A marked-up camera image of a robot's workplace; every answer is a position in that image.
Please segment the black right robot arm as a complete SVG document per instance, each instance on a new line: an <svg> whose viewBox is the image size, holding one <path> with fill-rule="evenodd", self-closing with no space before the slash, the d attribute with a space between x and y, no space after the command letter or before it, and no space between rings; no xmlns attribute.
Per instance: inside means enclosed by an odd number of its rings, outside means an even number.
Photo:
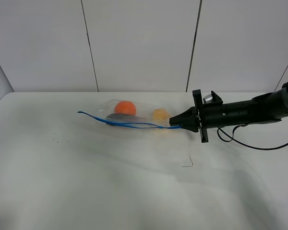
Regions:
<svg viewBox="0 0 288 230"><path fill-rule="evenodd" d="M214 91L202 97L200 90L194 90L192 96L194 106L170 118L169 124L199 132L203 143L208 142L210 128L270 124L288 117L288 82L276 92L234 103L224 103Z"/></svg>

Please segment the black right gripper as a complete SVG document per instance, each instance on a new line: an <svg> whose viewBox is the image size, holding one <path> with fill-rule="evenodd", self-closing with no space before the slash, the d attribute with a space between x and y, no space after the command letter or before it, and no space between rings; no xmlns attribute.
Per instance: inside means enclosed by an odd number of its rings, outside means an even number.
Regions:
<svg viewBox="0 0 288 230"><path fill-rule="evenodd" d="M208 142L209 128L221 127L226 124L226 107L224 104L204 104L201 90L192 91L195 108L191 107L185 112L171 117L170 125L180 125L182 129L198 132L201 142Z"/></svg>

